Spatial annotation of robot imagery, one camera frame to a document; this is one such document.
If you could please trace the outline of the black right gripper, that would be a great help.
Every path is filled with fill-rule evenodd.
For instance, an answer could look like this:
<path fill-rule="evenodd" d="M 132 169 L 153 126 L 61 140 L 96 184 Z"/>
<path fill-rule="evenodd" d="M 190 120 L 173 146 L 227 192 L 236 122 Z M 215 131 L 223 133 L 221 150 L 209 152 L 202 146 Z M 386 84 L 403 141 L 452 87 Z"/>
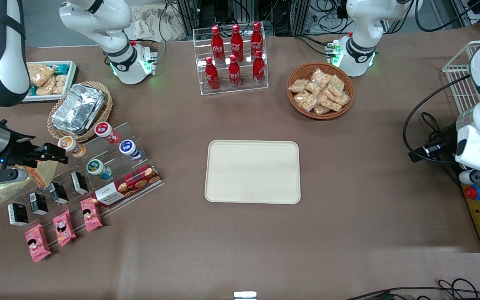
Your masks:
<path fill-rule="evenodd" d="M 11 133 L 10 140 L 5 150 L 0 154 L 0 163 L 2 168 L 11 166 L 27 166 L 36 168 L 38 161 L 56 161 L 62 164 L 68 163 L 65 150 L 60 150 L 57 145 L 45 143 L 37 146 L 32 143 L 36 137 L 34 135 L 25 135 L 10 130 L 7 121 L 0 121 L 0 125 Z"/>

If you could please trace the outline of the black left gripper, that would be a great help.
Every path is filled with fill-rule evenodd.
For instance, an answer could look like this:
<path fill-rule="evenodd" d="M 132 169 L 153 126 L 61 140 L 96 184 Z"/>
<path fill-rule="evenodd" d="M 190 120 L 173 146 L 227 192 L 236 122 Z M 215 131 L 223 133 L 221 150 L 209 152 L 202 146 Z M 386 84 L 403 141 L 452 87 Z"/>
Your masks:
<path fill-rule="evenodd" d="M 416 163 L 429 159 L 428 154 L 440 154 L 440 161 L 455 161 L 457 136 L 456 124 L 448 124 L 440 131 L 439 142 L 430 142 L 422 149 L 412 150 L 408 152 L 408 157 L 412 163 Z"/>

